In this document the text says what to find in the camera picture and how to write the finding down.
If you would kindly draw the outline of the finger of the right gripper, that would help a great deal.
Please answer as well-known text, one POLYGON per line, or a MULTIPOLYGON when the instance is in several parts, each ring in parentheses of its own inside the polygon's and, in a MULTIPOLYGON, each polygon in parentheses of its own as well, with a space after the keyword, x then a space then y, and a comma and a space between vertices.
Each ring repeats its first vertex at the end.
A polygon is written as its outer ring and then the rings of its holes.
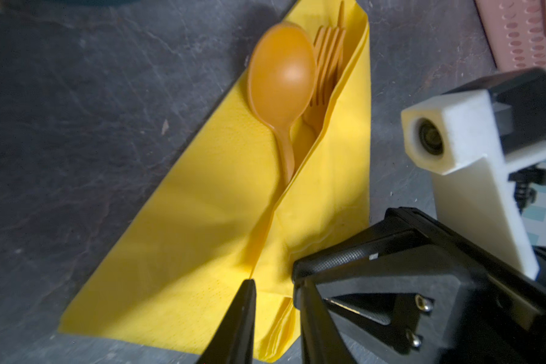
POLYGON ((436 256, 466 254, 462 238, 417 209, 294 263, 294 305, 311 280, 342 339, 388 363, 436 361, 436 256))

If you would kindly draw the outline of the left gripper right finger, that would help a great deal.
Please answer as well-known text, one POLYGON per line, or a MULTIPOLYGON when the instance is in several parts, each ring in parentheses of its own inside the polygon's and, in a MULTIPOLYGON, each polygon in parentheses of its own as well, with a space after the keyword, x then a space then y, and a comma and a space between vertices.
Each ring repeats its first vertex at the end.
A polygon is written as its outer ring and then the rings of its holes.
POLYGON ((299 296, 303 363, 356 363, 311 280, 299 296))

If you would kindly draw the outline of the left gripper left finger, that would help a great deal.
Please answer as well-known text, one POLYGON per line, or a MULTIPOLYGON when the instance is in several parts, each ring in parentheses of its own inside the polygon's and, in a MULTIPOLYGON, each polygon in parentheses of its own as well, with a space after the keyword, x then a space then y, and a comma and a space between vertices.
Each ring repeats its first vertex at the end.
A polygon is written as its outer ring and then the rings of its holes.
POLYGON ((256 318, 256 283, 244 280, 197 363, 251 364, 256 318))

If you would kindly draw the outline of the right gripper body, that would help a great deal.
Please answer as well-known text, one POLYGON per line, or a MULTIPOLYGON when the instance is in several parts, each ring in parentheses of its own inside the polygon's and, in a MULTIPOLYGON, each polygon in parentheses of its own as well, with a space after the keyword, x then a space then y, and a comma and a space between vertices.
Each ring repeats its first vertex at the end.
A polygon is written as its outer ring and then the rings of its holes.
POLYGON ((546 363, 546 285, 490 256, 436 256, 438 363, 546 363))

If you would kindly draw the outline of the yellow paper napkin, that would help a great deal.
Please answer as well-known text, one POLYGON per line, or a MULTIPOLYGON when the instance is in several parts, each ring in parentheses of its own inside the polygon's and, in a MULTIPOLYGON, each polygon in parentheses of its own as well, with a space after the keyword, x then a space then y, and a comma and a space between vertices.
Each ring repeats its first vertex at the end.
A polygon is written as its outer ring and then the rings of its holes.
POLYGON ((321 133, 297 122, 297 171, 281 186, 272 132, 240 77, 59 323, 65 334, 202 353, 244 280, 256 282, 254 357, 300 336, 294 261, 366 229, 370 213, 369 22, 355 1, 299 1, 310 35, 345 10, 344 71, 321 133))

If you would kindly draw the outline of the orange plastic spoon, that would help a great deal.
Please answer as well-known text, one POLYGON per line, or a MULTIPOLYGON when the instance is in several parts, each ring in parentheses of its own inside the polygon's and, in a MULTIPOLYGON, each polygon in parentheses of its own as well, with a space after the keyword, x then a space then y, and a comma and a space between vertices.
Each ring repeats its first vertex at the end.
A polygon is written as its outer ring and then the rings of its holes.
POLYGON ((255 117, 275 136, 285 186, 295 171, 291 128, 309 105, 315 72, 312 41, 302 27, 291 22, 268 29, 250 58, 248 104, 255 117))

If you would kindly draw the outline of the orange plastic fork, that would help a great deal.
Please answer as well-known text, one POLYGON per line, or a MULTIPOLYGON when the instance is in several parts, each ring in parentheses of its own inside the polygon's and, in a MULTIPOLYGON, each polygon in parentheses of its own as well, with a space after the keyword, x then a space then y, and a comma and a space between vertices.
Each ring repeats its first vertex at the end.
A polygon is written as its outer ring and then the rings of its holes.
POLYGON ((330 98, 338 82, 346 30, 343 27, 320 27, 314 41, 316 59, 315 87, 303 122, 320 135, 330 98))

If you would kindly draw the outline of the orange plastic knife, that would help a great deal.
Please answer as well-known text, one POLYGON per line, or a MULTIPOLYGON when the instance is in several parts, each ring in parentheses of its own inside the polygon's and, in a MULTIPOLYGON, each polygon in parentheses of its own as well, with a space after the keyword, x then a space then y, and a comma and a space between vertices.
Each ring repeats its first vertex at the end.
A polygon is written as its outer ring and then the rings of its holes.
POLYGON ((341 0, 340 3, 337 25, 339 28, 344 27, 344 0, 341 0))

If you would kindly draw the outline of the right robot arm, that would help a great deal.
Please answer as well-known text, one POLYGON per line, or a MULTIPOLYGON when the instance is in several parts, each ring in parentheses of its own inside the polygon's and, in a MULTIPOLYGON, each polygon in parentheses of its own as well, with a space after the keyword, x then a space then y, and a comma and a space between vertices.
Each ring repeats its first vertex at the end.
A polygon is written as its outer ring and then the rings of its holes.
POLYGON ((304 362, 353 362, 348 336, 389 363, 546 363, 546 153, 505 159, 490 123, 459 139, 473 162, 433 177, 437 218, 388 209, 294 263, 304 362))

